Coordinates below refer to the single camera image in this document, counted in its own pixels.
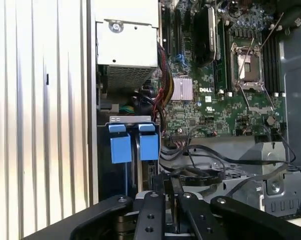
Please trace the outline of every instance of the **silver metal plate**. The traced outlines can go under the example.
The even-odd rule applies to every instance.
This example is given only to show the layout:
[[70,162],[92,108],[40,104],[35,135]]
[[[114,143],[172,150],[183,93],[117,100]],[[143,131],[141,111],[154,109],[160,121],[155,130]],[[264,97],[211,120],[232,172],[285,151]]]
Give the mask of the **silver metal plate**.
[[136,123],[150,123],[152,121],[151,116],[110,116],[110,123],[121,124],[136,124]]

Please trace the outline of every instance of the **ribbed metal panel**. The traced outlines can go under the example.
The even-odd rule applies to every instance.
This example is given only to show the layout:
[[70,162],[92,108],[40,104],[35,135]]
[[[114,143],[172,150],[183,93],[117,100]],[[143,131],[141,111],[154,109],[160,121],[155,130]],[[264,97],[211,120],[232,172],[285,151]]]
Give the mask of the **ribbed metal panel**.
[[86,3],[0,0],[0,240],[88,207]]

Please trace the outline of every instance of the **motherboard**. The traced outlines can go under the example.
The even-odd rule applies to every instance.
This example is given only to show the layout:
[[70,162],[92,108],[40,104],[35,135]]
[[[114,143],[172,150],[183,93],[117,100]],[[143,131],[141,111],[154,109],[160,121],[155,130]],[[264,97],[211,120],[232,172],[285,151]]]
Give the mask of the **motherboard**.
[[[276,37],[269,37],[276,24],[274,6],[205,2],[161,3],[161,42],[175,85],[165,107],[163,136],[183,138],[200,125],[206,128],[199,128],[194,137],[265,135],[261,125],[280,129],[285,125],[286,94]],[[156,88],[161,77],[160,69],[152,76]]]

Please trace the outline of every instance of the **metal bracket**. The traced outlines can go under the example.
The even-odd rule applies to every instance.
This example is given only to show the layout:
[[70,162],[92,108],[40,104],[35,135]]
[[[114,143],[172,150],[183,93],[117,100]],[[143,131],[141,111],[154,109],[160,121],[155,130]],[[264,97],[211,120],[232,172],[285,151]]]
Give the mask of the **metal bracket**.
[[146,193],[139,211],[134,240],[163,240],[165,235],[165,196],[151,191]]
[[190,224],[190,231],[199,240],[226,240],[225,232],[213,216],[210,205],[190,192],[178,195],[179,208]]
[[251,106],[250,103],[249,103],[249,100],[247,99],[247,97],[245,95],[245,92],[244,92],[242,86],[240,85],[239,88],[240,88],[241,93],[242,93],[242,95],[243,95],[243,97],[245,99],[245,102],[247,104],[247,108],[248,108],[249,111],[257,112],[257,113],[260,113],[260,114],[266,114],[267,112],[273,111],[275,109],[274,104],[272,102],[272,99],[271,99],[269,93],[267,92],[267,90],[264,88],[264,85],[261,86],[261,89],[266,94],[266,98],[270,102],[271,106],[262,107],[262,108]]
[[151,116],[110,116],[110,123],[139,124],[152,122]]

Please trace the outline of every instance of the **vent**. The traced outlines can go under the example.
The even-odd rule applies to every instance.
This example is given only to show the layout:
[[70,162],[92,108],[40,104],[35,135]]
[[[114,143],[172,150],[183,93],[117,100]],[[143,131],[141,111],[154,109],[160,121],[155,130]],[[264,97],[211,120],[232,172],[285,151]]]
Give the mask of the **vent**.
[[140,88],[151,77],[155,69],[153,67],[109,66],[108,91],[132,92]]

